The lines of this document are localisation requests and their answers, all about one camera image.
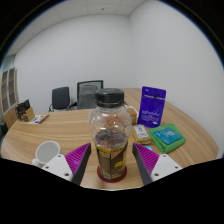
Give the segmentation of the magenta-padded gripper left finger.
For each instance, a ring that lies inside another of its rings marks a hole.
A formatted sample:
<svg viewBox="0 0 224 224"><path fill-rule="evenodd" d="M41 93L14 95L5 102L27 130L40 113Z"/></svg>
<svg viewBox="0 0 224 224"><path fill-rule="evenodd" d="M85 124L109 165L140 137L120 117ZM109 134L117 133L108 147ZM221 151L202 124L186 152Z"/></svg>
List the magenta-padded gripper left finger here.
<svg viewBox="0 0 224 224"><path fill-rule="evenodd" d="M58 154L44 165L42 169L76 185L80 185L90 154L91 144L87 143L66 155Z"/></svg>

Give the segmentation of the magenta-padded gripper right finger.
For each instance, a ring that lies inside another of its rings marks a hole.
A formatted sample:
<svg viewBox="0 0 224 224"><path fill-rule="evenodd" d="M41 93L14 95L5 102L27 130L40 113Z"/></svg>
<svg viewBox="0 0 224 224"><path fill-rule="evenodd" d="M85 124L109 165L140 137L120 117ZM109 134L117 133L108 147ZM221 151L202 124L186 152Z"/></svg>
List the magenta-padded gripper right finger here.
<svg viewBox="0 0 224 224"><path fill-rule="evenodd" d="M158 155L137 143L133 144L132 153L136 159L144 185L152 183L182 169L182 167L169 155Z"/></svg>

